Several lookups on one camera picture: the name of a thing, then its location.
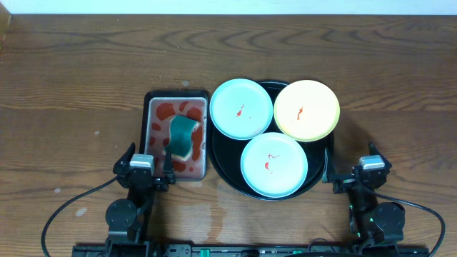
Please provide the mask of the green yellow sponge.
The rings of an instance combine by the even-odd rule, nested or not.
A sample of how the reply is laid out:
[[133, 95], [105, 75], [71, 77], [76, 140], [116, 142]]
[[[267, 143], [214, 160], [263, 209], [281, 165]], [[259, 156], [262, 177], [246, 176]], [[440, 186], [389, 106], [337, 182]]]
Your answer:
[[198, 121], [194, 121], [185, 116], [175, 116], [170, 121], [169, 143], [165, 146], [171, 152], [171, 157], [187, 161], [192, 154], [192, 133], [200, 126]]

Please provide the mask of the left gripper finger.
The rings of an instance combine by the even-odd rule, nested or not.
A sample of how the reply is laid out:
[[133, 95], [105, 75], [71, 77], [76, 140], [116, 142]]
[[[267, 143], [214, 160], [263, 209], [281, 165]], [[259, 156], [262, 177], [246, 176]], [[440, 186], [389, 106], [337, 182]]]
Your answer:
[[136, 144], [132, 142], [130, 146], [127, 148], [126, 152], [122, 155], [122, 157], [119, 159], [119, 165], [121, 167], [126, 167], [129, 166], [130, 160], [135, 154], [136, 150]]
[[173, 167], [173, 160], [171, 157], [171, 152], [166, 149], [166, 155], [164, 159], [164, 166], [163, 166], [163, 173], [164, 176], [167, 180], [167, 183], [169, 184], [175, 184], [176, 183], [176, 175], [174, 172], [174, 167]]

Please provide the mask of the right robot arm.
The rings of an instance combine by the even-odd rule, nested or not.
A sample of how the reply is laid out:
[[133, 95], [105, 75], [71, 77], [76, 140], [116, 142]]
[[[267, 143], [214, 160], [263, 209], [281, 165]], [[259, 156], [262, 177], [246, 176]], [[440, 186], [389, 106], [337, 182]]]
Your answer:
[[336, 173], [332, 155], [324, 152], [323, 183], [331, 183], [335, 194], [345, 193], [350, 204], [350, 230], [365, 246], [392, 244], [403, 240], [404, 207], [393, 201], [378, 202], [375, 189], [387, 182], [391, 163], [370, 143], [368, 155], [360, 157], [350, 173]]

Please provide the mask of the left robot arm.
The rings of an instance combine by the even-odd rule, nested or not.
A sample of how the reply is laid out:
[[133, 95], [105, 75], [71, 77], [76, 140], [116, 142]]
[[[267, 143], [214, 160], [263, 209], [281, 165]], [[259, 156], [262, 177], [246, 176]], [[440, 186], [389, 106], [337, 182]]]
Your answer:
[[154, 174], [154, 158], [135, 152], [132, 143], [123, 156], [114, 164], [115, 180], [129, 190], [126, 198], [114, 201], [106, 211], [109, 226], [108, 239], [112, 241], [138, 242], [148, 226], [154, 194], [167, 192], [175, 184], [176, 175], [171, 152], [166, 150], [163, 173]]

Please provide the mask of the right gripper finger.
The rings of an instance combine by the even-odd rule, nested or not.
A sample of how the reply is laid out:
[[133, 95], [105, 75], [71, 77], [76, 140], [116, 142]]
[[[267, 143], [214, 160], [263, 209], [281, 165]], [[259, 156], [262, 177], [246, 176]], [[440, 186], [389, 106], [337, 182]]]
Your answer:
[[369, 152], [370, 156], [378, 156], [385, 165], [388, 164], [387, 159], [381, 154], [381, 152], [371, 142], [368, 144], [368, 152]]
[[332, 160], [332, 154], [328, 148], [324, 152], [324, 166], [322, 174], [323, 183], [333, 183], [335, 181], [336, 170]]

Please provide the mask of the light blue plate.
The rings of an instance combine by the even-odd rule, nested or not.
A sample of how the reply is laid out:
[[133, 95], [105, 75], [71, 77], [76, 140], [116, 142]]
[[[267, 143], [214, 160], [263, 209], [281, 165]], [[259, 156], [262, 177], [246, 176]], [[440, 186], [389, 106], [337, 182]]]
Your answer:
[[302, 187], [308, 159], [297, 141], [277, 132], [250, 140], [241, 154], [241, 174], [247, 185], [267, 198], [290, 196]]
[[210, 117], [224, 136], [248, 140], [268, 128], [273, 118], [273, 104], [259, 83], [250, 79], [231, 79], [214, 91]]

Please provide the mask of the light blue plate bottom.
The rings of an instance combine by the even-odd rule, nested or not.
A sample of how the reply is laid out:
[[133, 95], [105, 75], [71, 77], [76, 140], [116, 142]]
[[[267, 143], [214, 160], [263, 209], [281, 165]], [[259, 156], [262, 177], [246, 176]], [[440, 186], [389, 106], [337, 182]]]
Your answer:
[[247, 185], [267, 198], [290, 196], [302, 187], [308, 159], [297, 141], [277, 132], [250, 140], [241, 154], [241, 174]]

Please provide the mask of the light blue plate top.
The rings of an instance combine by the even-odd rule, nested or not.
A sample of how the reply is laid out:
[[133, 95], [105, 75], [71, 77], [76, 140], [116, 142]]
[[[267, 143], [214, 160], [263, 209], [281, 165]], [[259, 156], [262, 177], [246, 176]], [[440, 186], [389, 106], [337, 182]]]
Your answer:
[[231, 79], [214, 91], [210, 117], [224, 136], [248, 140], [268, 128], [273, 118], [273, 104], [259, 83], [250, 79]]

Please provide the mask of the yellow plate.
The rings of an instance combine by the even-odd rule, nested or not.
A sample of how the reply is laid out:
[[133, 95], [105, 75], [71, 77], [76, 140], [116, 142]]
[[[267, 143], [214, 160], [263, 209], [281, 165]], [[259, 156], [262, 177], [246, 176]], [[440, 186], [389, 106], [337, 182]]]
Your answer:
[[335, 129], [340, 104], [327, 85], [300, 80], [280, 91], [273, 104], [273, 116], [281, 132], [297, 141], [312, 142]]

